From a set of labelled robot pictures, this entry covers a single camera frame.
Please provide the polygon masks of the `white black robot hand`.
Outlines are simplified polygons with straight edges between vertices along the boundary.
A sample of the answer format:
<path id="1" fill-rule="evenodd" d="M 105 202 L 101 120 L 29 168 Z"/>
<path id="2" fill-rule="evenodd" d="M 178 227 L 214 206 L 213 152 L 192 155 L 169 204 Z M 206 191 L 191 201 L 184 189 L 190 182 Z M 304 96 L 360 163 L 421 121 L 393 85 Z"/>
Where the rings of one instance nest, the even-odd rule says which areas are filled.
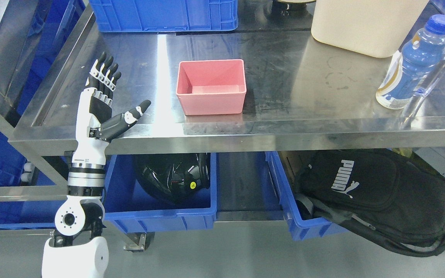
<path id="1" fill-rule="evenodd" d="M 122 74 L 118 67 L 114 57 L 103 52 L 89 70 L 76 113 L 78 146 L 72 156 L 72 168 L 103 169 L 105 150 L 111 141 L 136 125 L 151 105 L 150 100 L 144 100 L 126 112 L 112 114 L 114 91 Z"/>

